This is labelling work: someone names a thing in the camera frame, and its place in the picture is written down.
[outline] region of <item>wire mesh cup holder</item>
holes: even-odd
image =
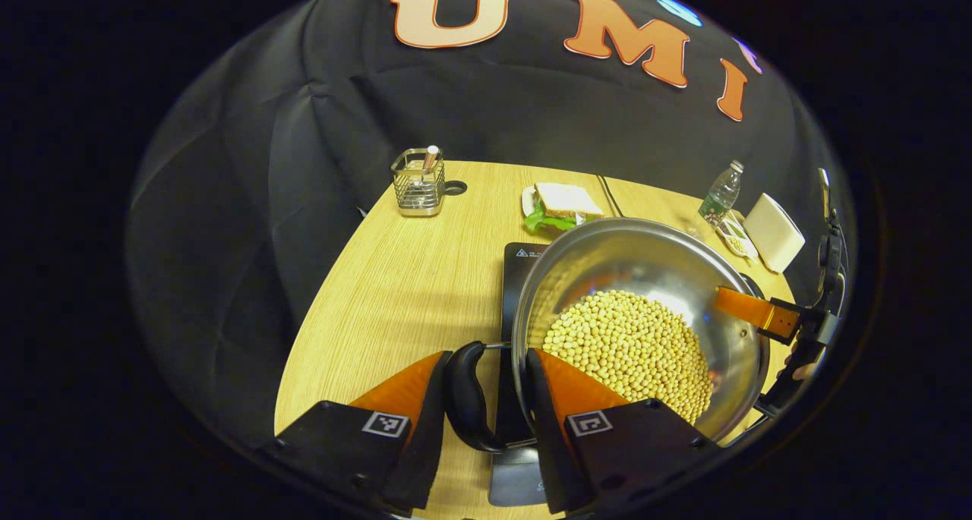
[[[427,168],[424,161],[431,156]],[[403,151],[392,163],[395,198],[403,216],[434,216],[445,198],[445,161],[437,147]]]

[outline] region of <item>black cloth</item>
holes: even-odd
[[[499,35],[458,49],[400,43],[390,0],[308,0],[212,64],[156,132],[128,215],[133,304],[180,399],[250,447],[272,436],[289,346],[361,221],[357,206],[388,188],[393,157],[430,143],[447,160],[569,169],[696,197],[738,159],[736,208],[749,212],[767,192],[787,209],[806,237],[787,280],[798,302],[812,301],[817,167],[830,171],[851,259],[857,227],[811,112],[707,17],[697,28],[656,0],[614,1],[638,25],[657,18],[690,34],[688,87],[617,54],[566,50],[576,0],[510,0]],[[440,0],[437,22],[464,25],[475,6]],[[741,122],[716,108],[720,57],[749,78]]]

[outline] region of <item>lettuce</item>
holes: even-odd
[[[531,233],[535,233],[537,228],[542,225],[553,226],[559,230],[568,230],[577,226],[577,220],[574,218],[557,219],[554,216],[546,216],[542,202],[537,202],[537,205],[534,205],[534,212],[530,213],[530,216],[527,216],[523,223],[527,225],[527,229]]]

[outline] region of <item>sandwich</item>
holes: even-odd
[[[604,218],[604,211],[598,208],[584,188],[537,182],[534,189],[534,212],[525,218],[530,232],[536,232],[541,226],[567,230],[587,220]]]

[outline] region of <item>pile of beans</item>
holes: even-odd
[[[680,315],[631,292],[597,292],[570,306],[544,351],[630,402],[659,399],[691,424],[712,397],[699,337]]]

